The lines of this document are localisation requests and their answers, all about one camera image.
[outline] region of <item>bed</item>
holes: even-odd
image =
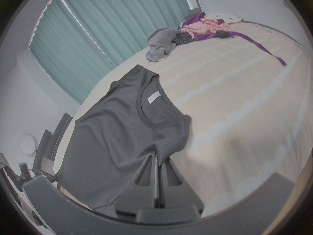
[[[246,197],[274,172],[295,181],[313,147],[312,61],[302,46],[274,30],[243,22],[230,28],[287,66],[237,36],[179,45],[156,63],[146,60],[146,48],[100,80],[86,98],[61,140],[54,172],[75,120],[111,82],[139,64],[160,74],[168,98],[192,118],[186,147],[171,158],[204,202],[203,217]]]

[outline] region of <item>ceiling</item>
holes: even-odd
[[[17,54],[28,48],[35,25],[50,0],[29,0],[18,13],[0,46],[0,81],[16,65]]]

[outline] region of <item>pillow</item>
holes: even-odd
[[[241,17],[236,17],[227,13],[212,13],[205,15],[204,18],[207,19],[223,19],[226,24],[238,23],[242,20]]]

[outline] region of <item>black garment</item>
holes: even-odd
[[[188,44],[193,41],[196,41],[195,38],[192,38],[192,36],[188,32],[184,33],[179,33],[173,40],[172,42],[177,44],[177,45],[183,45],[183,44]]]
[[[214,37],[228,38],[228,37],[234,37],[234,36],[232,36],[232,35],[231,35],[229,32],[227,32],[227,31],[218,30],[218,31],[216,31]]]
[[[76,120],[58,180],[91,209],[109,205],[150,152],[161,165],[184,148],[190,121],[167,98],[159,75],[137,65]]]

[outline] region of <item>pink cloth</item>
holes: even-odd
[[[218,30],[230,31],[230,28],[226,23],[218,25],[217,20],[207,18],[201,18],[200,21],[189,25],[184,25],[182,27],[182,33],[188,32],[192,38],[195,38],[194,33],[198,35],[206,35],[216,33]]]

